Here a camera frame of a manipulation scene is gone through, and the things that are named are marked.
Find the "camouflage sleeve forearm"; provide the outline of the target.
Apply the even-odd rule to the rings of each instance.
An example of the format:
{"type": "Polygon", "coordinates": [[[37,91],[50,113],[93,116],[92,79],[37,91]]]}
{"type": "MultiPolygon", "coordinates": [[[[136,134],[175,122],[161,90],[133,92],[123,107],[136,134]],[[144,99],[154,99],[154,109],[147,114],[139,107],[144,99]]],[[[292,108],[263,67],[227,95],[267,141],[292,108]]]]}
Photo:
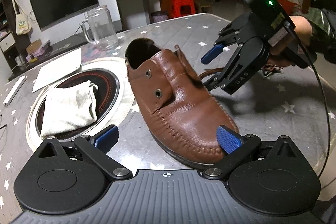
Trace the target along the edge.
{"type": "Polygon", "coordinates": [[[296,25],[307,23],[308,34],[303,40],[311,52],[323,54],[326,61],[335,64],[335,11],[310,8],[308,13],[291,16],[296,25]]]}

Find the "person right hand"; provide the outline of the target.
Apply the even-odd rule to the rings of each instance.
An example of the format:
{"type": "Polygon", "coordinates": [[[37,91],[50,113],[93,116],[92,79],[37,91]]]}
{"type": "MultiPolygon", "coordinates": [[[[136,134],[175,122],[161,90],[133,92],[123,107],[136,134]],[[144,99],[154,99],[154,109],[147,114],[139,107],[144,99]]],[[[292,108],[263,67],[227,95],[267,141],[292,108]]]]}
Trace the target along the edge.
{"type": "MultiPolygon", "coordinates": [[[[306,48],[310,45],[310,39],[313,33],[312,26],[309,21],[303,16],[290,16],[291,20],[295,24],[295,33],[301,40],[301,43],[306,48]]],[[[294,66],[291,61],[280,57],[281,52],[292,42],[295,38],[291,34],[287,34],[282,40],[280,40],[271,50],[270,56],[266,65],[275,65],[277,67],[294,66]]]]}

